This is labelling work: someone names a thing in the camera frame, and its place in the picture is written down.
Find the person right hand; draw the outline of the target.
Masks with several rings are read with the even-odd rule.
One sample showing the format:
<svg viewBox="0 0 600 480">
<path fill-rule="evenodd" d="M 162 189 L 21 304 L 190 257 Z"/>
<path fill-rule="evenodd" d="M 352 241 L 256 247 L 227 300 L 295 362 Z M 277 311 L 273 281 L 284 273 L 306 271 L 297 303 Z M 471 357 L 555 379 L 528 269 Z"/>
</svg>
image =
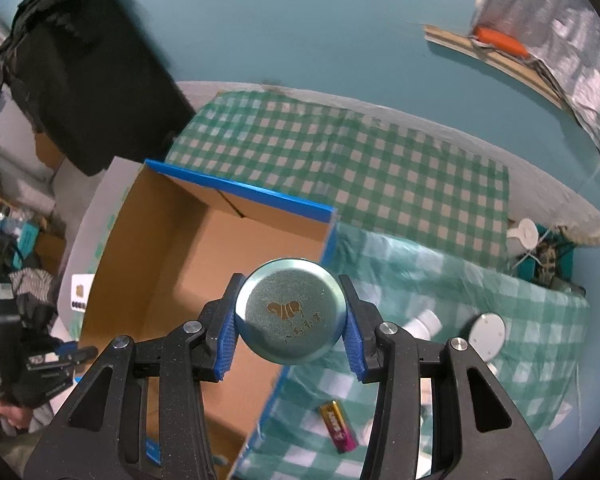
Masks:
<svg viewBox="0 0 600 480">
<path fill-rule="evenodd" d="M 28 429 L 33 416 L 30 408 L 20 408 L 0 401 L 0 417 L 4 417 L 10 426 L 16 429 Z"/>
</svg>

